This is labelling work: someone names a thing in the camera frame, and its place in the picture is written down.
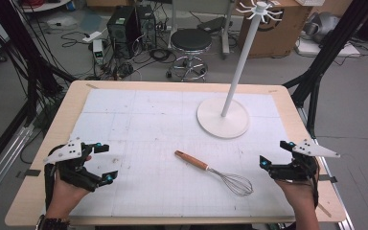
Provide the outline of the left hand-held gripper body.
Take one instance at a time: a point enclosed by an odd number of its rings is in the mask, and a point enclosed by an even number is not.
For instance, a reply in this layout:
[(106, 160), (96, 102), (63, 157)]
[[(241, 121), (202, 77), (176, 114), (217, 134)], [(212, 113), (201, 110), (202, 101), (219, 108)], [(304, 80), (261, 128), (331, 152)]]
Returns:
[(85, 144), (79, 139), (70, 140), (53, 148), (43, 159), (43, 163), (55, 165), (64, 182), (94, 192), (98, 187), (99, 177), (89, 172), (84, 163), (96, 146), (97, 144)]

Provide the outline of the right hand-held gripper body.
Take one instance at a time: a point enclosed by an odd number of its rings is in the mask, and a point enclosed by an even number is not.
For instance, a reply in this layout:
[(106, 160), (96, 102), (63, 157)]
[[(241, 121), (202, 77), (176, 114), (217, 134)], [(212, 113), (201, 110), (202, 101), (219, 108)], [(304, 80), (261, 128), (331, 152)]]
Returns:
[(316, 156), (339, 158), (340, 154), (319, 146), (311, 139), (304, 139), (290, 151), (291, 162), (286, 165), (271, 165), (268, 174), (273, 179), (304, 181), (314, 178), (318, 166)]

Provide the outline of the person's right hand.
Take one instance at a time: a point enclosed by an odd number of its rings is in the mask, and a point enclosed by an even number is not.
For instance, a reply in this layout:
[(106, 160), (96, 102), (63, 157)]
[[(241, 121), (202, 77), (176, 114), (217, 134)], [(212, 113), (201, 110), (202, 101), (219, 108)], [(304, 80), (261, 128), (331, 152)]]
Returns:
[(276, 180), (275, 183), (281, 188), (287, 202), (295, 211), (314, 210), (315, 198), (313, 185), (317, 177), (306, 181), (289, 182)]

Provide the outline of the person's left hand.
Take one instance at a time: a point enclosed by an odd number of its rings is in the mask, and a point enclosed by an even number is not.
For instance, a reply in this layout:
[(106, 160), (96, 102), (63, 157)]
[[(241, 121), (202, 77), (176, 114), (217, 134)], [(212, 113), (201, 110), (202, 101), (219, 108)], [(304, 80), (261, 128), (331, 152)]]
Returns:
[(46, 211), (47, 219), (69, 219), (70, 213), (89, 194), (84, 188), (63, 181), (56, 171), (51, 203)]

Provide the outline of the black tape strip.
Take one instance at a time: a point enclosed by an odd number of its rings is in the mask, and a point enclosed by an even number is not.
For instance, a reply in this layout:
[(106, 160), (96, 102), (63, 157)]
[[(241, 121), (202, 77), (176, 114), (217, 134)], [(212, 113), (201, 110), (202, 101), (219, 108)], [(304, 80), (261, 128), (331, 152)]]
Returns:
[(320, 174), (318, 177), (319, 181), (330, 181), (331, 183), (336, 183), (337, 179), (335, 176), (329, 176), (327, 174)]
[(21, 179), (24, 179), (26, 176), (39, 176), (41, 173), (41, 170), (26, 170), (24, 172), (22, 171), (19, 171), (17, 174), (16, 174), (16, 178), (21, 178)]

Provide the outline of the wooden table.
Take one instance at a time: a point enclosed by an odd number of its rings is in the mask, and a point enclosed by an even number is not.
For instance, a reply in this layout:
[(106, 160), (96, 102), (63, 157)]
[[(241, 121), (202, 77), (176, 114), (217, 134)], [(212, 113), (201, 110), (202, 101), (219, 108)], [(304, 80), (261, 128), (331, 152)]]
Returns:
[[(125, 90), (150, 90), (150, 91), (187, 91), (187, 92), (220, 92), (227, 93), (228, 83), (180, 83), (157, 81), (99, 81), (77, 80), (73, 82), (59, 107), (49, 131), (44, 138), (32, 163), (34, 170), (42, 171), (43, 158), (55, 146), (65, 143), (82, 111), (87, 95), (94, 89), (125, 89)], [(286, 130), (287, 136), (296, 141), (305, 139), (307, 134), (300, 119), (297, 109), (294, 107), (287, 89), (282, 85), (241, 84), (237, 87), (239, 93), (265, 94), (273, 97), (278, 108), (280, 118)], [(345, 213), (343, 202), (337, 195), (334, 185), (326, 180), (319, 182), (319, 205), (316, 215), (324, 222), (341, 222), (348, 215)], [(37, 219), (44, 210), (44, 174), (28, 176), (24, 179), (9, 211), (5, 217), (8, 226), (31, 227), (37, 223)], [(229, 223), (258, 223), (258, 222), (289, 222), (292, 216), (269, 217), (115, 217), (115, 218), (73, 218), (75, 225), (108, 225), (108, 224), (229, 224)]]

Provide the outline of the white grid mat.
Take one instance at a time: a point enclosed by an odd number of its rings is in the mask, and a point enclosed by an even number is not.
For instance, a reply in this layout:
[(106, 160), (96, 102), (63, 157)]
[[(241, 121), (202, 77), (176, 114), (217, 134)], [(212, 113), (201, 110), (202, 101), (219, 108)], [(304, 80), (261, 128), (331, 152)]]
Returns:
[[(250, 127), (224, 140), (198, 124), (198, 105), (208, 92), (95, 89), (87, 97), (71, 136), (109, 145), (85, 167), (102, 174), (117, 171), (110, 185), (87, 195), (74, 209), (80, 217), (269, 217), (293, 211), (283, 192), (259, 166), (260, 156), (287, 164), (280, 148), (287, 135), (273, 98), (238, 94)], [(249, 179), (254, 192), (232, 193), (214, 173), (174, 154), (181, 150), (221, 173)]]

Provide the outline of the white hook rack stand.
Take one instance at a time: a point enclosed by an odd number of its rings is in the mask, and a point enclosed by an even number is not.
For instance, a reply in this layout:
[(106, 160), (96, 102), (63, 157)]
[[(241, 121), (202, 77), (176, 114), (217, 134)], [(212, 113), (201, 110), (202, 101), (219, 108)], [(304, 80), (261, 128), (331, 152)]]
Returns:
[(196, 112), (199, 125), (209, 134), (222, 139), (240, 137), (249, 129), (250, 119), (247, 109), (234, 99), (234, 95), (259, 24), (266, 23), (267, 18), (280, 21), (275, 15), (282, 14), (281, 11), (273, 12), (271, 10), (273, 5), (266, 1), (250, 0), (250, 2), (250, 6), (240, 3), (241, 9), (238, 9), (238, 12), (249, 13), (247, 19), (250, 20), (250, 26), (226, 99), (205, 100), (198, 106)]

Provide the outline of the small white device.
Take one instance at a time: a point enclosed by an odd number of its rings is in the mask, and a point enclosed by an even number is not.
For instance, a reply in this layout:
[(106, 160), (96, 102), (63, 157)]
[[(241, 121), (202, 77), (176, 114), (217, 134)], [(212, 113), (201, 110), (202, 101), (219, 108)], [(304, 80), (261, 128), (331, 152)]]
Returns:
[(92, 42), (92, 52), (94, 59), (98, 64), (104, 63), (104, 46), (100, 39), (94, 39)]

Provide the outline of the white flat board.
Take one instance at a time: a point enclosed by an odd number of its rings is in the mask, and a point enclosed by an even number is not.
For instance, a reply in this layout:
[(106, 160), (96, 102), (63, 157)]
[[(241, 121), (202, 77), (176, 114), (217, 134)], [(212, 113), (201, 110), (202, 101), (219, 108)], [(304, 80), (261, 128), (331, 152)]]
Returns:
[(326, 48), (319, 47), (319, 44), (311, 39), (299, 38), (295, 42), (295, 51), (297, 54), (307, 57), (316, 57), (320, 52), (338, 52), (339, 58), (359, 58), (361, 56), (360, 51), (350, 42), (344, 44), (341, 48), (331, 47)]

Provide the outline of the white power strip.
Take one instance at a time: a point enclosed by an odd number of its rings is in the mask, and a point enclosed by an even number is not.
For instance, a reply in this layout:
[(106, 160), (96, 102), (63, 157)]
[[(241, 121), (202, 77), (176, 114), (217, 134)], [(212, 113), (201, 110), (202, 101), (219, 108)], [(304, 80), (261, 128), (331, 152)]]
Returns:
[(86, 43), (89, 43), (89, 42), (91, 42), (92, 40), (94, 40), (94, 39), (96, 39), (96, 38), (100, 37), (101, 35), (102, 35), (102, 33), (101, 33), (101, 32), (94, 32), (94, 33), (90, 34), (88, 37), (83, 38), (83, 39), (82, 39), (82, 41), (83, 41), (83, 42), (86, 42)]

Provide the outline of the cardboard box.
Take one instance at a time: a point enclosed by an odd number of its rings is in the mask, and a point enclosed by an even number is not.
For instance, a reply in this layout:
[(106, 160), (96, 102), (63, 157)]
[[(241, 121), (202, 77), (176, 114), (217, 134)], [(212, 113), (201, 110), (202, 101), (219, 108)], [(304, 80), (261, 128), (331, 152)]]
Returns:
[(295, 0), (254, 0), (271, 4), (271, 12), (281, 12), (272, 18), (265, 17), (259, 24), (249, 58), (288, 56), (311, 14), (312, 7), (301, 6)]

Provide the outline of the large black computer tower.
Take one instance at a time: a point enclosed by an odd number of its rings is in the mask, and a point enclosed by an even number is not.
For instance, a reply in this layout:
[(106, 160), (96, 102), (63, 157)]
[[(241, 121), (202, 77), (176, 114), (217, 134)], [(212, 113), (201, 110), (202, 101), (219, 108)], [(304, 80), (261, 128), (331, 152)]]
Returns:
[(115, 55), (132, 58), (133, 42), (140, 36), (136, 9), (133, 6), (117, 6), (106, 26)]

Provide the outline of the grey appliance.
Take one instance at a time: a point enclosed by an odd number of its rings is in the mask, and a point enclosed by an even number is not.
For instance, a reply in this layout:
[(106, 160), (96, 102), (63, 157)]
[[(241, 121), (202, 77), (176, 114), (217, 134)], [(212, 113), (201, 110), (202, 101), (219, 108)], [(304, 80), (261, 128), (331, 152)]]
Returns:
[(339, 20), (339, 17), (330, 12), (315, 12), (307, 19), (303, 31), (306, 35), (310, 36), (312, 40), (320, 43), (324, 37), (336, 27)]

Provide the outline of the slim black computer tower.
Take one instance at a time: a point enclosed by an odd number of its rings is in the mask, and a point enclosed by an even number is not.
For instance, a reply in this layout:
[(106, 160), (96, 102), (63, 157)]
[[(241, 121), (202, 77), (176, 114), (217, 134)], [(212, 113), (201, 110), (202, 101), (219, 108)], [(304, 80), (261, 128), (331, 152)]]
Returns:
[(140, 32), (142, 34), (142, 47), (145, 50), (154, 49), (157, 45), (155, 16), (150, 5), (139, 5), (136, 7)]

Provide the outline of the black round stool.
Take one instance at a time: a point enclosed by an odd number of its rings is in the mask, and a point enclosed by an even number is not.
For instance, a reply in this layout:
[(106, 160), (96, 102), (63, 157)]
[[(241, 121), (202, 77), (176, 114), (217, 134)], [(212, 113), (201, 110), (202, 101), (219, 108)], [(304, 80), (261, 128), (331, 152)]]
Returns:
[(200, 29), (182, 29), (172, 34), (170, 44), (182, 57), (172, 63), (166, 77), (175, 75), (181, 81), (205, 81), (208, 65), (198, 55), (209, 50), (212, 45), (211, 36)]

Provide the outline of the flat black bag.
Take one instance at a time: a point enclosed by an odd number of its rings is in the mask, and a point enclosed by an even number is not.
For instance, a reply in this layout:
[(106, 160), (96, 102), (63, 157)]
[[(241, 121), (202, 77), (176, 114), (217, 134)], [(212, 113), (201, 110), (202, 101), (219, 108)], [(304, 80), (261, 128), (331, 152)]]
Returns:
[(225, 23), (226, 18), (220, 16), (207, 22), (200, 23), (196, 27), (208, 34), (220, 33), (224, 29)]

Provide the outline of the aluminium rail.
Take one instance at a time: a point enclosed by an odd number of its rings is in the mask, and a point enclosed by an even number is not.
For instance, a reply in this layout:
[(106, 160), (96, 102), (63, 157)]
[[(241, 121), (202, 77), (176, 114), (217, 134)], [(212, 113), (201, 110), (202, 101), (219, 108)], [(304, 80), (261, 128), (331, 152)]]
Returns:
[(19, 156), (20, 152), (26, 146), (26, 143), (34, 133), (33, 126), (23, 126), (15, 132), (9, 139), (9, 142), (4, 146), (0, 156), (0, 183), (3, 181), (14, 161)]

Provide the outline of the black metal stand frame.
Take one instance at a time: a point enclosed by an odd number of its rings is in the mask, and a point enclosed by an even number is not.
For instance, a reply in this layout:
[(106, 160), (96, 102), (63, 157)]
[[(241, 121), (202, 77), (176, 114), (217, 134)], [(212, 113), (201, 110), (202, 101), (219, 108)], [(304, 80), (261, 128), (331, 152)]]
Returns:
[(28, 82), (28, 100), (25, 105), (28, 125), (36, 116), (37, 91), (45, 96), (55, 96), (60, 92), (61, 87), (54, 75), (69, 82), (76, 81), (77, 78), (60, 70), (42, 56), (11, 0), (0, 0), (0, 25), (8, 35), (11, 44), (26, 61), (26, 71), (21, 73), (26, 75)]
[[(324, 46), (341, 48), (353, 36), (359, 24), (368, 16), (368, 0), (353, 0), (342, 15), (335, 29), (331, 32)], [(304, 107), (306, 98), (310, 98), (309, 112), (306, 115), (306, 130), (312, 139), (315, 135), (315, 119), (321, 80), (337, 57), (338, 52), (320, 52), (308, 70), (299, 77), (284, 83), (284, 87), (296, 89), (291, 94), (292, 101), (298, 109)]]

